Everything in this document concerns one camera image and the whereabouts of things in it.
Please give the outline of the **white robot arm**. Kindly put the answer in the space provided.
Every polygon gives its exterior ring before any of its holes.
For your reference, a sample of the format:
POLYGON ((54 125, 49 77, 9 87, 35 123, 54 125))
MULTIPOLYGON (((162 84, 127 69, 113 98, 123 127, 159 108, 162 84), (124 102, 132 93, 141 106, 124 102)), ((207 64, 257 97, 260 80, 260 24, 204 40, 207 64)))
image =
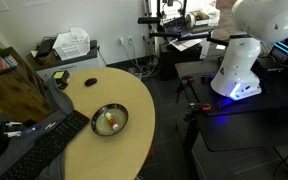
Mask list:
POLYGON ((262 92, 251 71, 261 43, 288 38, 288 0, 237 0, 232 7, 232 31, 221 66, 211 88, 232 100, 262 92))

